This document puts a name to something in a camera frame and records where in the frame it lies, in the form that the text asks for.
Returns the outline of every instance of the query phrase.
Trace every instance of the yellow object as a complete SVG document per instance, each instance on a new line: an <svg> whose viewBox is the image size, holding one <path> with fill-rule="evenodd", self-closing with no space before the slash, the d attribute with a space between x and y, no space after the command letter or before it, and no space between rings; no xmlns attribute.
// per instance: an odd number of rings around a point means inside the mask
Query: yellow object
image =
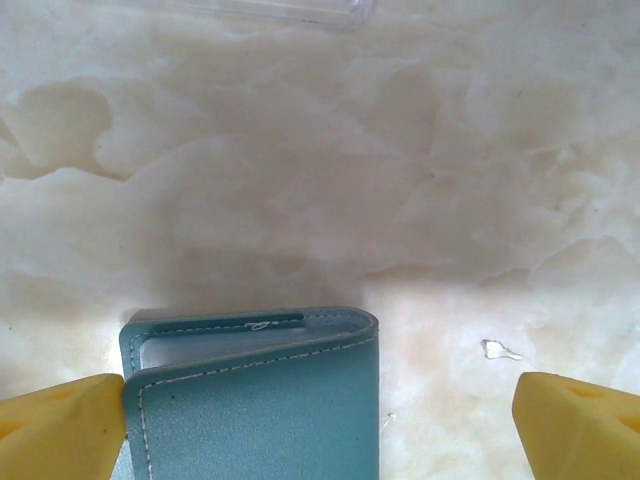
<svg viewBox="0 0 640 480"><path fill-rule="evenodd" d="M97 375L0 402L0 480L109 479L123 380Z"/></svg>
<svg viewBox="0 0 640 480"><path fill-rule="evenodd" d="M536 480L640 479L640 397L548 373L518 381L513 418Z"/></svg>

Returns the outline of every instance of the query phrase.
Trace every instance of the white marble surface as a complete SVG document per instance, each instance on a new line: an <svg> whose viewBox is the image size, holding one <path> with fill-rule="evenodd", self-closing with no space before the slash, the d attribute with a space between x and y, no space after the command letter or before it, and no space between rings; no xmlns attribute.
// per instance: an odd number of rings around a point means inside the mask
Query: white marble surface
<svg viewBox="0 0 640 480"><path fill-rule="evenodd" d="M640 392L640 2L606 3L0 1L0 395L119 371L139 308L348 304L383 478L531 478L521 372Z"/></svg>

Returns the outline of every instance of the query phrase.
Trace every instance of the white stitching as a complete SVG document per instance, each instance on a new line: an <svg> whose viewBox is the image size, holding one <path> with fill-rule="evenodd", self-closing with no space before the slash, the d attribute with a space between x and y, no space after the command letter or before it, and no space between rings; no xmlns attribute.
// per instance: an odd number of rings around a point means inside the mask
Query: white stitching
<svg viewBox="0 0 640 480"><path fill-rule="evenodd" d="M342 315L309 315L306 316L305 319L310 319L310 318L330 318L330 317L339 317ZM213 330L213 329L220 329L220 328L234 328L234 327L207 327L207 328L200 328L200 329L186 329L186 330L174 330L174 332L178 333L178 332L183 332L183 331L198 331L198 330ZM170 331L167 332L155 332L155 333L170 333ZM169 383L175 383L175 382L179 382L182 380L189 380L192 378L197 378L197 377L205 377L205 376L209 376L209 375L216 375L218 373L225 373L225 372L230 372L230 371L234 371L234 370L240 370L240 369L244 369L244 368L251 368L251 367L258 367L258 366L262 366L262 365L268 365L271 363L275 363L275 362L280 362L280 361L284 361L284 360L296 360L299 358L304 358L304 357L308 357L311 355L319 355L321 353L326 353L326 352L335 352L335 351L339 351L339 350L346 350L349 348L353 348L353 347L358 347L360 345L364 345L367 344L371 341L373 341L374 339L376 339L378 336L378 333L376 332L375 335L373 335L370 338L367 338L366 340L362 340L360 342L356 342L356 343L350 343L347 345L339 345L337 347L331 347L331 348L326 348L323 350L316 350L313 352L308 352L308 353L301 353L299 355L288 355L288 356L284 356L284 357L278 357L278 358L274 358L271 360L263 360L261 362L253 362L253 363L247 363L244 365L235 365L233 367L226 367L226 368L220 368L217 370L211 370L209 372L202 372L202 373L197 373L197 374L192 374L192 375L186 375L184 377L177 377L177 378L170 378L168 380L159 380L157 382L152 382L149 383L147 385L144 385L140 390L138 390L138 409L140 410L140 423L141 423L141 427L142 427L142 438L144 441L144 449L145 449L145 453L146 453L146 457L147 457L147 470L149 472L149 480L153 480L153 467L151 464L151 450L149 449L149 436L147 433L147 425L146 425L146 421L145 421L145 415L144 415L144 407L142 404L142 393L144 392L144 390L150 389L152 387L158 386L158 385L163 385L163 384L169 384Z"/></svg>
<svg viewBox="0 0 640 480"><path fill-rule="evenodd" d="M189 317L189 320L198 320L198 319L205 319L205 318L211 318L211 317ZM298 319L298 318L292 318L292 319L285 319L285 320L278 320L278 323L286 323L286 322L297 322L297 321L301 321L302 319ZM224 325L221 327L198 327L198 328L180 328L180 329L176 329L176 330L162 330L160 332L144 332L144 333L139 333L137 335L134 335L133 337L131 337L129 339L129 359L130 359L130 363L131 363L131 373L134 374L136 372L136 365L135 365L135 355L133 353L134 347L133 344L135 343L135 341L140 338L140 337L150 337L153 335L164 335L164 334L168 334L168 333L186 333L186 332L205 332L205 331L215 331L215 330L229 330L229 329L234 329L234 328L251 328L252 331L253 327L254 327L255 323L243 323L240 325Z"/></svg>

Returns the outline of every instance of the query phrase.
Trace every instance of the wallet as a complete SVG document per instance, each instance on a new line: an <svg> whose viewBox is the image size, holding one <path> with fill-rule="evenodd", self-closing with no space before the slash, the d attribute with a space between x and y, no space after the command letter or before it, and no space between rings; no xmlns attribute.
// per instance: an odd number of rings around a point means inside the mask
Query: wallet
<svg viewBox="0 0 640 480"><path fill-rule="evenodd" d="M113 478L374 480L378 322L354 308L142 312L120 334Z"/></svg>

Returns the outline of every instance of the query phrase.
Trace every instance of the clear plastic object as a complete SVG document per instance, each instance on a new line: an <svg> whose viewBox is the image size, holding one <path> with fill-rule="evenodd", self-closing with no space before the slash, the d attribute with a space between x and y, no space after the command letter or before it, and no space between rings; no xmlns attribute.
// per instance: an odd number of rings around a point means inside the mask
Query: clear plastic object
<svg viewBox="0 0 640 480"><path fill-rule="evenodd" d="M99 3L194 14L242 15L352 30L371 16L376 0L103 0Z"/></svg>

